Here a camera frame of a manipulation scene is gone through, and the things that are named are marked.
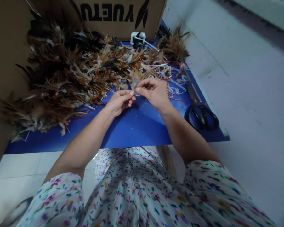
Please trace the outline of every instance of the hand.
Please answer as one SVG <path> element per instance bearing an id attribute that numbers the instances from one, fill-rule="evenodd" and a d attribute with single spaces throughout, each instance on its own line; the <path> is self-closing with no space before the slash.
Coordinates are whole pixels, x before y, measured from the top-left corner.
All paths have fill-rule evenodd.
<path id="1" fill-rule="evenodd" d="M 132 90 L 121 90 L 116 91 L 105 108 L 114 116 L 119 116 L 123 110 L 131 107 L 133 102 L 136 100 L 134 91 Z"/>
<path id="2" fill-rule="evenodd" d="M 171 106 L 167 94 L 167 83 L 155 78 L 147 78 L 138 83 L 136 92 L 149 100 L 158 111 Z"/>

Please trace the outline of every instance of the scissor blade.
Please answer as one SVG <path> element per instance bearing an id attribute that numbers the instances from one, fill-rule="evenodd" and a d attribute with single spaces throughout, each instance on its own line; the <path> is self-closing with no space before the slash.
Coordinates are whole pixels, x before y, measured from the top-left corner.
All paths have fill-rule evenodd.
<path id="1" fill-rule="evenodd" d="M 194 103 L 196 98 L 195 98 L 195 95 L 194 95 L 191 87 L 189 85 L 186 85 L 186 88 L 187 88 L 188 94 L 191 98 L 191 101 Z"/>

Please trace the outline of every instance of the person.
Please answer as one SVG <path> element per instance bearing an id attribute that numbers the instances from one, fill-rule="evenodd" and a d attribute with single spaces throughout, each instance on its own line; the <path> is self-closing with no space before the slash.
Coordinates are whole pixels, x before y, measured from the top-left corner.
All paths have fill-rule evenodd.
<path id="1" fill-rule="evenodd" d="M 186 165 L 183 183 L 147 148 L 99 150 L 136 100 L 134 91 L 117 91 L 57 159 L 18 226 L 276 226 L 172 106 L 166 82 L 148 78 L 136 92 L 160 113 Z M 97 153 L 97 184 L 84 206 L 84 170 Z"/>

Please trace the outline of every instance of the scissors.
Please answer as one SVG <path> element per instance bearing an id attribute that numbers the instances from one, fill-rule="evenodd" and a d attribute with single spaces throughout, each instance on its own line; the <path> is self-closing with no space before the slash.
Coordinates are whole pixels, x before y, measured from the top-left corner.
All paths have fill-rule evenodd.
<path id="1" fill-rule="evenodd" d="M 190 86 L 186 86 L 188 94 L 192 100 L 192 105 L 189 106 L 188 112 L 186 114 L 186 121 L 198 132 L 207 129 L 208 131 L 213 131 L 219 128 L 220 123 L 217 116 L 205 105 L 201 105 L 195 98 L 195 95 Z M 199 127 L 196 126 L 194 122 L 190 120 L 191 113 L 196 117 Z M 213 118 L 214 125 L 211 126 L 208 122 L 208 115 Z"/>

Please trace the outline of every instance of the feather pile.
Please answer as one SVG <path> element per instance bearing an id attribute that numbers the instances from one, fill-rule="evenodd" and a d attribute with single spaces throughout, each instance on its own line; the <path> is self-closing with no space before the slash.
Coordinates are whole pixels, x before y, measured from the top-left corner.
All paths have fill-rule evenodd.
<path id="1" fill-rule="evenodd" d="M 5 120 L 15 128 L 13 142 L 21 140 L 25 132 L 42 133 L 55 126 L 64 135 L 71 118 L 94 110 L 107 91 L 134 90 L 149 76 L 168 81 L 172 68 L 164 58 L 183 62 L 188 56 L 180 28 L 172 36 L 164 34 L 161 50 L 149 45 L 135 50 L 116 37 L 72 29 L 66 20 L 44 21 L 32 14 L 35 20 L 27 42 L 31 49 L 28 62 L 34 69 L 16 64 L 26 74 L 29 92 L 15 101 L 0 99 Z"/>

